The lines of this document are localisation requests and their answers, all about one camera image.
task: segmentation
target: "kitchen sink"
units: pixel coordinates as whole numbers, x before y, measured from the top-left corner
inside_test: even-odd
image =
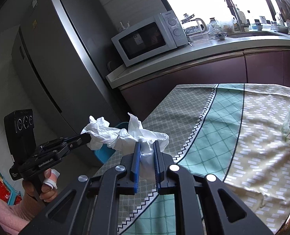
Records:
[[[265,31],[250,31],[250,32],[239,32],[239,33],[228,33],[227,37],[230,38],[241,38],[241,37],[250,37],[250,36],[282,36],[279,33],[271,33]]]

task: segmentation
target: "yellow sticker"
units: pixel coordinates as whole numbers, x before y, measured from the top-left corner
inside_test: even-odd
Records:
[[[36,26],[37,26],[37,21],[36,21],[36,19],[35,19],[34,22],[33,22],[33,27],[34,27],[34,29],[35,29]]]

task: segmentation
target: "microwave window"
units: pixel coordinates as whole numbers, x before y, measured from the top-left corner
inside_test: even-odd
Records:
[[[166,45],[155,22],[124,36],[119,39],[119,42],[128,59],[133,59],[146,52]]]

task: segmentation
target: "white sticker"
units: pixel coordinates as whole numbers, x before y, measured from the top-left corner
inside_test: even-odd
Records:
[[[32,1],[33,9],[36,7],[36,5],[37,5],[37,0],[33,0],[33,1]]]
[[[135,34],[133,36],[133,38],[134,38],[134,41],[135,41],[135,43],[137,45],[140,45],[140,44],[144,43],[143,40],[142,40],[142,37],[139,34]]]

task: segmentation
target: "gray checkered pattern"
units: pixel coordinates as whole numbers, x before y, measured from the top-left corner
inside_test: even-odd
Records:
[[[181,150],[196,125],[211,91],[215,85],[179,85],[173,89],[157,108],[144,120],[143,128],[169,135],[165,153],[173,156]],[[98,170],[100,176],[113,166],[120,164],[122,154],[115,152]],[[138,193],[120,195],[118,225],[136,210],[155,188],[155,184],[140,177]]]
[[[145,129],[169,135],[164,153],[176,156],[198,122],[214,85],[179,85],[142,122]]]

